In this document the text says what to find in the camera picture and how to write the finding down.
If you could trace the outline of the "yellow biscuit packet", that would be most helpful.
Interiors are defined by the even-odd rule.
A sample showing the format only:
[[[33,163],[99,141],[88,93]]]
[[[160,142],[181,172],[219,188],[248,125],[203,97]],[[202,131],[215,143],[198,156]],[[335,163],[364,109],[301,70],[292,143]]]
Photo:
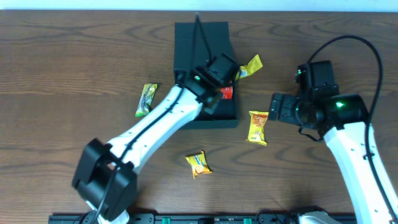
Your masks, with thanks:
[[[213,172],[206,161],[204,151],[200,151],[199,153],[186,156],[185,159],[192,169],[192,176],[194,179],[198,175],[211,174]]]

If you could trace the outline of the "red soda can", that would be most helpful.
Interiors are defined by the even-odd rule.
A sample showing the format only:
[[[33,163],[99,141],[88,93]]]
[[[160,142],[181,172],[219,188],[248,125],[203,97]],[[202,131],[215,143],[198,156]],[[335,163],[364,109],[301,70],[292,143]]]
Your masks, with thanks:
[[[232,86],[221,88],[220,92],[222,92],[222,94],[223,94],[223,96],[222,96],[223,100],[231,100],[233,97],[233,87]]]

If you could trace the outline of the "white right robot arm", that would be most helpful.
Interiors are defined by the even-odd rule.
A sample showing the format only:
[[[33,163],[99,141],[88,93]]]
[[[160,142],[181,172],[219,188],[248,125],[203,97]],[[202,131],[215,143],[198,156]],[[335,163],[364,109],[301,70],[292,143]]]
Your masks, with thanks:
[[[397,194],[381,161],[359,95],[275,93],[269,119],[314,129],[332,152],[358,223],[397,223]]]

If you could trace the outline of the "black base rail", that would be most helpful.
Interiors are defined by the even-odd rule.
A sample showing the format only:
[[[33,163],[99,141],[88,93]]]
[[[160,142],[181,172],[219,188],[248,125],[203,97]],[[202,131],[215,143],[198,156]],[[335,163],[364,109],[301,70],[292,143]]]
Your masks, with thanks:
[[[91,223],[94,213],[82,215],[51,215],[48,224],[86,224]],[[154,215],[151,213],[137,213],[130,216],[128,224],[275,224],[288,220],[286,215],[260,214],[251,215]]]

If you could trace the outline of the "green yellow snack packet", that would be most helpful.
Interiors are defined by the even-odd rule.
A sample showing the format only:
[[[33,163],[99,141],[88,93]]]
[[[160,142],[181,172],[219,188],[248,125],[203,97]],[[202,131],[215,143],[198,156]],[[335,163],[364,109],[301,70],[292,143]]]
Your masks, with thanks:
[[[146,83],[144,85],[139,104],[135,113],[135,117],[145,116],[151,111],[151,104],[157,91],[158,84]]]

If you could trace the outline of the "orange yellow snack packet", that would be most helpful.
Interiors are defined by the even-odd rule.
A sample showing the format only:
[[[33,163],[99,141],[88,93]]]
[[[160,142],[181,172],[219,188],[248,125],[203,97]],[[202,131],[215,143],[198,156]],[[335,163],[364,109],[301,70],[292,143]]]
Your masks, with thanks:
[[[262,146],[267,146],[264,134],[264,125],[268,119],[268,112],[249,111],[251,117],[247,142],[253,142]]]

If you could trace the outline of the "black open box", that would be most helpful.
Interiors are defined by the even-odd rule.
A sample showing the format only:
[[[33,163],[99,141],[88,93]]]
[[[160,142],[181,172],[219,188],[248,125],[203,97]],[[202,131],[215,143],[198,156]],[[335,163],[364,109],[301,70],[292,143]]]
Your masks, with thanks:
[[[190,68],[192,55],[194,23],[175,23],[174,77],[178,77]],[[205,66],[209,60],[226,54],[235,59],[233,47],[229,39],[227,22],[203,22],[203,32],[197,32],[195,42],[194,66]],[[233,91],[230,99],[221,99],[212,114],[202,111],[198,117],[183,126],[183,129],[217,129],[235,128],[239,124],[238,94]]]

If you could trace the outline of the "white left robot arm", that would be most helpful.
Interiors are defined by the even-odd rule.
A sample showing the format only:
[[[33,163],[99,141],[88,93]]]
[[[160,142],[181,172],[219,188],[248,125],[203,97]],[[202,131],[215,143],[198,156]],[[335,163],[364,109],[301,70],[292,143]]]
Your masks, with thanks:
[[[137,124],[106,143],[94,138],[83,149],[72,186],[93,209],[92,223],[127,223],[138,175],[171,135],[211,111],[234,72],[210,66],[181,73],[164,100]]]

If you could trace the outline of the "small yellow packet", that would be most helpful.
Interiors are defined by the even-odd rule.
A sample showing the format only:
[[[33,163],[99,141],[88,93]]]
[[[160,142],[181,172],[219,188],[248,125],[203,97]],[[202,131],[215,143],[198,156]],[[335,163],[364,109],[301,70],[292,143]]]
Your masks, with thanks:
[[[249,77],[256,73],[258,70],[260,70],[262,67],[263,64],[261,62],[260,56],[257,54],[251,59],[251,61],[247,65],[242,65],[239,67],[235,80]]]

